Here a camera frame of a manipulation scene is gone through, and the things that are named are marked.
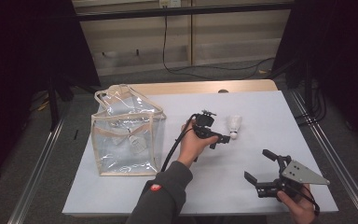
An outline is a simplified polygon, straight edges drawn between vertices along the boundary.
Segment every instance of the black cable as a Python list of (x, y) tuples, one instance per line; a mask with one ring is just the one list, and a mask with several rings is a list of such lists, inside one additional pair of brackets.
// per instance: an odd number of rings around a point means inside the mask
[(205, 79), (210, 79), (210, 80), (219, 80), (217, 78), (212, 78), (212, 77), (203, 77), (203, 76), (199, 76), (196, 74), (190, 74), (190, 73), (177, 73), (179, 71), (183, 71), (186, 69), (190, 69), (190, 68), (214, 68), (214, 69), (221, 69), (221, 70), (228, 70), (228, 71), (240, 71), (240, 70), (246, 70), (246, 69), (251, 69), (255, 67), (255, 71), (248, 77), (243, 77), (241, 79), (246, 79), (249, 77), (253, 77), (256, 74), (256, 71), (258, 69), (258, 66), (260, 66), (261, 63), (267, 62), (269, 60), (274, 60), (275, 58), (271, 57), (271, 58), (267, 58), (264, 59), (262, 61), (260, 61), (259, 63), (256, 63), (254, 65), (250, 65), (250, 66), (246, 66), (246, 67), (240, 67), (240, 68), (225, 68), (225, 67), (219, 67), (219, 66), (212, 66), (212, 65), (194, 65), (194, 66), (187, 66), (187, 67), (183, 67), (183, 68), (177, 68), (177, 69), (172, 69), (172, 68), (168, 68), (166, 63), (165, 63), (165, 48), (166, 48), (166, 43), (167, 43), (167, 29), (168, 29), (168, 17), (165, 17), (165, 29), (164, 29), (164, 44), (163, 44), (163, 49), (162, 49), (162, 63), (165, 67), (165, 69), (174, 74), (174, 75), (186, 75), (186, 76), (192, 76), (192, 77), (200, 77), (200, 78), (205, 78)]
[(304, 185), (302, 186), (302, 188), (306, 189), (308, 191), (308, 193), (310, 194), (310, 197), (308, 197), (307, 195), (305, 195), (303, 192), (298, 191), (295, 188), (292, 188), (290, 185), (286, 185), (287, 188), (291, 189), (292, 191), (294, 191), (295, 193), (299, 194), (301, 197), (305, 198), (307, 201), (309, 201), (310, 203), (312, 203), (315, 206), (315, 209), (313, 211), (313, 213), (315, 214), (315, 216), (319, 216), (319, 214), (321, 213), (321, 207), (319, 206), (319, 204), (316, 203), (315, 198), (313, 197), (312, 193), (310, 192), (309, 189), (307, 189), (306, 187), (304, 187)]
[(324, 111), (322, 105), (321, 105), (321, 97), (319, 96), (319, 92), (320, 92), (320, 89), (318, 89), (316, 92), (315, 92), (315, 96), (316, 97), (316, 109), (314, 109), (314, 115), (315, 115), (315, 118), (319, 118), (319, 116), (322, 114), (322, 112)]
[(173, 152), (176, 150), (176, 148), (178, 147), (180, 141), (182, 141), (182, 138), (186, 135), (186, 133), (187, 133), (188, 131), (192, 130), (192, 129), (187, 130), (187, 127), (188, 127), (188, 125), (190, 124), (191, 120), (192, 120), (194, 117), (196, 117), (196, 116), (197, 116), (197, 114), (193, 114), (193, 115), (188, 119), (188, 121), (187, 121), (185, 127), (184, 127), (183, 130), (180, 132), (179, 137), (175, 140), (175, 143), (173, 144), (173, 146), (172, 146), (170, 152), (168, 153), (167, 158), (165, 159), (165, 162), (164, 162), (164, 164), (163, 164), (162, 167), (161, 167), (161, 172), (164, 172), (164, 171), (167, 169), (168, 162), (170, 161), (170, 159), (171, 159), (171, 157), (172, 157), (172, 154), (173, 154)]
[(39, 96), (35, 97), (32, 102), (35, 102), (37, 100), (39, 100), (40, 98), (42, 98), (43, 96), (45, 96), (48, 92), (47, 91), (43, 91), (42, 93), (40, 93)]
[(295, 116), (295, 119), (305, 119), (306, 117), (314, 117), (314, 115), (319, 112), (321, 108), (320, 99), (319, 99), (319, 88), (316, 89), (316, 92), (313, 95), (313, 102), (316, 102), (316, 104), (312, 106), (312, 111), (306, 111), (304, 114)]
[(323, 106), (321, 106), (321, 110), (319, 111), (319, 113), (312, 120), (309, 120), (309, 121), (306, 121), (306, 122), (303, 122), (303, 123), (299, 123), (298, 126), (317, 123), (317, 122), (322, 121), (325, 118), (325, 116), (327, 114), (327, 106), (326, 106), (326, 100), (325, 100), (325, 97), (324, 97), (324, 93), (322, 91), (321, 91), (321, 95), (322, 95), (322, 100), (323, 100)]

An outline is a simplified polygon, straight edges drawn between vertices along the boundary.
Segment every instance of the aluminum rail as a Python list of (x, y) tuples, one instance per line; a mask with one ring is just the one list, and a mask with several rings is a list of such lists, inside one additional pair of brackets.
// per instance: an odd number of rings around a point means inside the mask
[(48, 165), (48, 159), (51, 155), (51, 152), (54, 149), (58, 137), (60, 136), (62, 125), (68, 114), (70, 106), (71, 103), (66, 103), (63, 106), (62, 117), (59, 120), (58, 124), (56, 125), (55, 129), (52, 132), (50, 132), (48, 136), (48, 140), (46, 141), (46, 144), (43, 147), (43, 150), (41, 152), (39, 160), (36, 163), (34, 171), (32, 172), (30, 178), (28, 179), (28, 182), (22, 192), (22, 195), (17, 201), (16, 207), (14, 208), (14, 211), (12, 212), (7, 224), (21, 224), (24, 221), (28, 209), (36, 193), (39, 182), (42, 179), (42, 175), (45, 172), (46, 166)]
[[(292, 91), (292, 95), (301, 113), (307, 114), (306, 113), (307, 110), (304, 106), (305, 102), (301, 94)], [(306, 116), (306, 121), (313, 122), (309, 124), (310, 129), (315, 135), (315, 138), (318, 141), (319, 145), (321, 146), (326, 158), (330, 161), (330, 164), (332, 165), (333, 169), (336, 171), (338, 178), (341, 180), (342, 185), (344, 186), (345, 190), (348, 192), (349, 196), (351, 197), (351, 200), (353, 201), (354, 205), (358, 210), (358, 185), (356, 181), (348, 172), (343, 161), (338, 156), (336, 150), (331, 145), (327, 136), (324, 134), (324, 131), (322, 130), (319, 123), (315, 122), (314, 118), (309, 116)]]
[(52, 16), (42, 18), (42, 21), (103, 21), (103, 20), (120, 20), (131, 18), (147, 18), (147, 17), (165, 17), (165, 16), (183, 16), (183, 15), (199, 15), (199, 14), (215, 14), (229, 12), (247, 12), (247, 11), (271, 11), (291, 9), (299, 3), (280, 2), (280, 3), (264, 3), (264, 4), (244, 4), (233, 6), (215, 6), (215, 7), (170, 7), (170, 8), (153, 8), (131, 11), (117, 12), (98, 12), (98, 13), (78, 13), (73, 16)]

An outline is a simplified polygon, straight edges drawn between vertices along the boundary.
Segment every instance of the white table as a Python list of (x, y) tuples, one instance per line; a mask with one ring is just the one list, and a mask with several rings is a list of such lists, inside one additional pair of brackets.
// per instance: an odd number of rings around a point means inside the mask
[[(194, 179), (186, 189), (182, 215), (256, 215), (287, 211), (273, 198), (259, 199), (248, 183), (246, 170), (261, 182), (278, 177), (278, 163), (262, 153), (290, 155), (320, 174), (280, 91), (150, 95), (164, 108), (166, 120), (162, 159), (177, 138), (180, 127), (202, 109), (217, 114), (212, 130), (228, 134), (226, 117), (243, 116), (236, 140), (206, 148), (191, 166)], [(136, 205), (145, 182), (153, 176), (99, 176), (89, 139), (74, 184), (62, 212), (75, 217), (126, 216)], [(311, 186), (322, 212), (337, 211), (327, 186)]]

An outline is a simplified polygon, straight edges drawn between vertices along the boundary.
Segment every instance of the black curtain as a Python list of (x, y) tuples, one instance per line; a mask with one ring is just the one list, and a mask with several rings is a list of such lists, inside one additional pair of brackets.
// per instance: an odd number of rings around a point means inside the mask
[(298, 1), (291, 11), (273, 70), (286, 70), (290, 87), (305, 76), (305, 62), (322, 90), (358, 132), (358, 2)]
[(51, 77), (100, 85), (80, 24), (45, 20), (59, 15), (75, 15), (70, 0), (0, 1), (0, 166)]

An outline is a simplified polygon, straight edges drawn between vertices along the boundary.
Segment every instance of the transparent plastic box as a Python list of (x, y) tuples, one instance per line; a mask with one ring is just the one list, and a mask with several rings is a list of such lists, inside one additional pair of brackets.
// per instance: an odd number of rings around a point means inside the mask
[(102, 111), (91, 116), (91, 139), (100, 175), (155, 175), (161, 164), (166, 116), (128, 85), (97, 91)]

